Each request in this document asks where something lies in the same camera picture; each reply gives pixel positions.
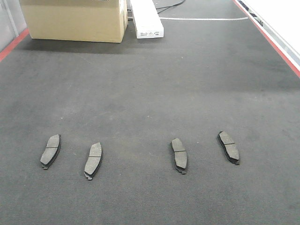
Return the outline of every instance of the brake pad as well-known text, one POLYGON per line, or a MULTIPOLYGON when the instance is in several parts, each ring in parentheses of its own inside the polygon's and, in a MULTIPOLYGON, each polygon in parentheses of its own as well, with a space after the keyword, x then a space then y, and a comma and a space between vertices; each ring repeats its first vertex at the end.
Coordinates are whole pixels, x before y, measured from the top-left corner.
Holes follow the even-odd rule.
POLYGON ((90 148, 89 158, 85 164, 84 175, 88 180, 92 180, 102 161, 101 143, 96 143, 90 148))
POLYGON ((220 141, 228 160, 239 165, 240 155, 233 139, 226 132, 221 131, 218 135, 218 140, 220 141))
POLYGON ((186 174, 187 172, 185 169, 187 168, 188 164, 188 156, 181 140, 176 138, 172 141, 171 145, 173 149, 176 170, 182 174, 186 174))
POLYGON ((49 138, 46 149, 41 157, 41 164, 44 170, 47 170, 49 166, 56 159, 59 151, 60 151, 60 135, 54 135, 49 138))

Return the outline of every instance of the red stripe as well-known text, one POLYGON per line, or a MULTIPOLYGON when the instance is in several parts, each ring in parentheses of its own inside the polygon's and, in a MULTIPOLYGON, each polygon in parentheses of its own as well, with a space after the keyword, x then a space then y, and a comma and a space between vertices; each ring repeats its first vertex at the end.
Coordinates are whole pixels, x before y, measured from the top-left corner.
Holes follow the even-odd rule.
MULTIPOLYGON (((233 0, 234 3, 245 13, 246 9, 242 7, 237 0, 233 0)), ((283 58, 283 60, 289 65, 292 71, 300 78, 300 71, 295 67, 295 65, 287 58, 287 56, 277 47, 277 45, 268 37, 266 32, 254 22, 254 18, 250 17, 250 20, 254 23, 254 25, 259 29, 259 31, 263 34, 263 36, 267 39, 267 41, 271 44, 271 46, 276 50, 276 52, 283 58)))
POLYGON ((2 52, 0 52, 0 62, 7 57, 11 51, 29 34, 25 29, 18 37, 16 37, 2 52))

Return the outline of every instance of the white tape line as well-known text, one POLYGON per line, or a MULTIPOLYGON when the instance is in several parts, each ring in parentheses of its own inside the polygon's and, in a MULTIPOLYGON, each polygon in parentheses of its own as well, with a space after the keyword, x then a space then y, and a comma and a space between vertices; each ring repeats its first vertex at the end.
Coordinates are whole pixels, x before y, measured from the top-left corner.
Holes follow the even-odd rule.
POLYGON ((185 21, 239 21, 247 20, 248 17, 242 18, 174 18, 174 17, 160 17, 161 20, 185 20, 185 21))

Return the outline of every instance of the white box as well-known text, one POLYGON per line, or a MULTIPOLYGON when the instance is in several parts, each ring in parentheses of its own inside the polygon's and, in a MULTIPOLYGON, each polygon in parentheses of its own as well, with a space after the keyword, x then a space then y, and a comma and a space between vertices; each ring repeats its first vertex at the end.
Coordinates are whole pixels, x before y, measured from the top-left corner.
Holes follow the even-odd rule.
POLYGON ((163 38, 164 27, 152 0, 130 0, 136 38, 163 38))

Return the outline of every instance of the black cable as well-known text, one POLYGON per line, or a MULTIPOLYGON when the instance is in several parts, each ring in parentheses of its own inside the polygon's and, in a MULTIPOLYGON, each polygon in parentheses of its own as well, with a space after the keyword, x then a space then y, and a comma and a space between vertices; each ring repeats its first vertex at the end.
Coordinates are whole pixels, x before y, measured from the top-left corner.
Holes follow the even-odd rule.
POLYGON ((156 8, 156 10, 157 10, 157 9, 162 9, 162 8, 164 8, 164 10, 159 11, 157 14, 160 14, 160 13, 162 13, 162 12, 164 12, 164 11, 166 11, 166 10, 172 8, 172 7, 180 6, 180 5, 182 5, 185 1, 186 1, 186 0, 182 0, 181 2, 179 2, 179 3, 177 3, 177 4, 174 4, 174 5, 171 5, 171 6, 158 7, 158 8, 156 8))

